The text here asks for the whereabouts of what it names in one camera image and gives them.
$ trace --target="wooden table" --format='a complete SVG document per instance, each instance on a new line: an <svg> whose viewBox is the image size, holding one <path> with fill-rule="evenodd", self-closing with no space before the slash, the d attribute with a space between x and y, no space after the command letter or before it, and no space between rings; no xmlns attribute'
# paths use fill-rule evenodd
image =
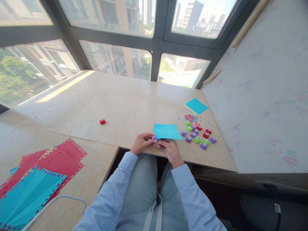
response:
<svg viewBox="0 0 308 231"><path fill-rule="evenodd" d="M63 143L69 136L0 121L1 163L0 182L19 165L22 156ZM118 147L95 141L74 138L88 154L81 160L84 167L60 194L83 198L90 205L108 176ZM82 217L84 204L60 198L52 203L35 221L30 230L72 230Z"/></svg>
<svg viewBox="0 0 308 231"><path fill-rule="evenodd" d="M84 198L90 205L118 148L130 149L137 134L153 132L154 123L176 124L182 131L185 115L192 114L183 103L193 98L208 106L201 90L82 71L0 115L0 161L5 166L0 170L0 182L9 177L9 170L18 166L23 155L72 138L88 155L82 160L84 168L60 194ZM102 117L107 121L105 125L99 124ZM206 151L194 142L176 141L183 160L236 172L211 110L200 117L199 123L211 128L218 141ZM157 147L145 152L164 156ZM81 214L81 202L59 199L31 230L71 230Z"/></svg>

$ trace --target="hand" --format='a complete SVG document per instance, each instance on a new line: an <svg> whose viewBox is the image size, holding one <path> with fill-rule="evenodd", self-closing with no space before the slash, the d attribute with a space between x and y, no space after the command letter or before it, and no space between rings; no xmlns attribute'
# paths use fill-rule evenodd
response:
<svg viewBox="0 0 308 231"><path fill-rule="evenodd" d="M131 152L138 156L142 153L146 148L152 147L154 144L157 143L155 140L151 140L154 134L152 133L142 133L137 135L135 143L131 148Z"/></svg>
<svg viewBox="0 0 308 231"><path fill-rule="evenodd" d="M173 168L177 168L185 164L180 156L179 150L177 149L177 145L173 140L159 139L157 145L158 148L165 153Z"/></svg>

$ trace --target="sky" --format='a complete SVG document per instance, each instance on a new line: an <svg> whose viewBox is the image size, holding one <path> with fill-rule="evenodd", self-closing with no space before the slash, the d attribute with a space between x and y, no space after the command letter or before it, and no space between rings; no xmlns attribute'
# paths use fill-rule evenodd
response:
<svg viewBox="0 0 308 231"><path fill-rule="evenodd" d="M142 14L142 1L139 0L140 15ZM201 15L199 20L205 18L205 21L208 22L212 15L215 15L215 20L218 21L222 14L229 15L236 0L198 0L201 3L204 3ZM177 3L181 4L181 11L179 19L184 18L186 6L188 2L193 2L193 0L177 0ZM152 17L155 16L156 10L156 0L152 2Z"/></svg>
<svg viewBox="0 0 308 231"><path fill-rule="evenodd" d="M143 0L139 0L139 14L140 16L142 15L142 1ZM152 1L152 17L155 17L155 8L156 8L156 0Z"/></svg>

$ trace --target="blue paper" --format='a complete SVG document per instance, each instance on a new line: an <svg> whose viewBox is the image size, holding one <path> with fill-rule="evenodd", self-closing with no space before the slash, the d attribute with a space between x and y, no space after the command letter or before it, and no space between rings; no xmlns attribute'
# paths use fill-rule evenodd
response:
<svg viewBox="0 0 308 231"><path fill-rule="evenodd" d="M23 229L43 208L65 175L33 168L0 199L0 229Z"/></svg>
<svg viewBox="0 0 308 231"><path fill-rule="evenodd" d="M157 139L183 139L175 124L154 124L154 133Z"/></svg>
<svg viewBox="0 0 308 231"><path fill-rule="evenodd" d="M10 170L10 174L13 175L13 174L17 171L18 167L19 167L19 166L15 167L15 168L12 168L12 169Z"/></svg>
<svg viewBox="0 0 308 231"><path fill-rule="evenodd" d="M193 113L196 115L200 115L202 112L208 109L207 106L205 106L203 103L201 103L199 100L194 98L191 101L188 101L184 104L188 109L190 109Z"/></svg>

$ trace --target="person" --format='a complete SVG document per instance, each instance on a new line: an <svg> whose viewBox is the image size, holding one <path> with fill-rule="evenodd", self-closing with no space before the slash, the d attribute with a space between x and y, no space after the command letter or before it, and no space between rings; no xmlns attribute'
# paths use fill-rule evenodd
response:
<svg viewBox="0 0 308 231"><path fill-rule="evenodd" d="M103 184L81 220L80 230L226 230L183 162L176 142L139 134ZM156 157L142 153L157 145L169 162L157 192Z"/></svg>

